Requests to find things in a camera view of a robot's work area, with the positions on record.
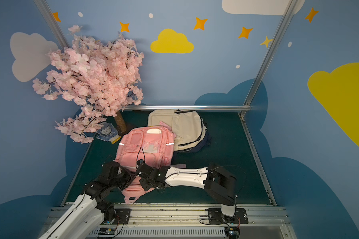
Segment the pink backpack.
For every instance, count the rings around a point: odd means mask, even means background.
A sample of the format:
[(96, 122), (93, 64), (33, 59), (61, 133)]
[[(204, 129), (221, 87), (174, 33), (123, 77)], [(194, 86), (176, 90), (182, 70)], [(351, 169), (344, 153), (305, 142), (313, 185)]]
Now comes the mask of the pink backpack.
[(175, 134), (168, 126), (138, 127), (124, 135), (118, 145), (115, 161), (131, 172), (140, 159), (154, 168), (171, 165)]

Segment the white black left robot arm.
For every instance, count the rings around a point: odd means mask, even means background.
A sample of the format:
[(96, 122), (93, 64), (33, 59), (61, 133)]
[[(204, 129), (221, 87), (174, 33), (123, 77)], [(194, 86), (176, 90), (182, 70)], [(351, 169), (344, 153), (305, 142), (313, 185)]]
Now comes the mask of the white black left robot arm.
[(114, 204), (105, 199), (114, 189), (126, 189), (135, 178), (135, 173), (118, 162), (103, 164), (99, 176), (85, 185), (70, 208), (40, 238), (84, 239), (102, 223), (113, 223)]

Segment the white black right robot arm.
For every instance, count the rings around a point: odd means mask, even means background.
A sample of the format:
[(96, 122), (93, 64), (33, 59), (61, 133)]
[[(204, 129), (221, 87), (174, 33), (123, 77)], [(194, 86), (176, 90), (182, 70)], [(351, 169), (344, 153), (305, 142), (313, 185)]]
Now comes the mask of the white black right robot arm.
[(203, 189), (216, 202), (221, 204), (221, 213), (233, 218), (236, 211), (236, 177), (222, 166), (211, 163), (198, 169), (163, 166), (160, 169), (137, 161), (136, 175), (145, 191), (155, 188), (187, 186)]

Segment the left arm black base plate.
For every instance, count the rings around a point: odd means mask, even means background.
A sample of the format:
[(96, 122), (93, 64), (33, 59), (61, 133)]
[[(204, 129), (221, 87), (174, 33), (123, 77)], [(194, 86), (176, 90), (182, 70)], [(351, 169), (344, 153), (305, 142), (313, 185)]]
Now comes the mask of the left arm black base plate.
[(104, 214), (105, 225), (124, 225), (129, 223), (131, 209), (113, 209)]

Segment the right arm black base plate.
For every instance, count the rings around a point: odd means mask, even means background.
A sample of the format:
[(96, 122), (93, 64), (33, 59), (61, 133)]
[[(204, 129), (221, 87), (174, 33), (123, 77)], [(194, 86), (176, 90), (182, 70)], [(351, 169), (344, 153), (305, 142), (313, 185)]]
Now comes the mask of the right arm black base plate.
[(208, 222), (211, 225), (225, 224), (249, 224), (248, 215), (245, 209), (236, 209), (232, 217), (222, 214), (220, 208), (207, 209)]

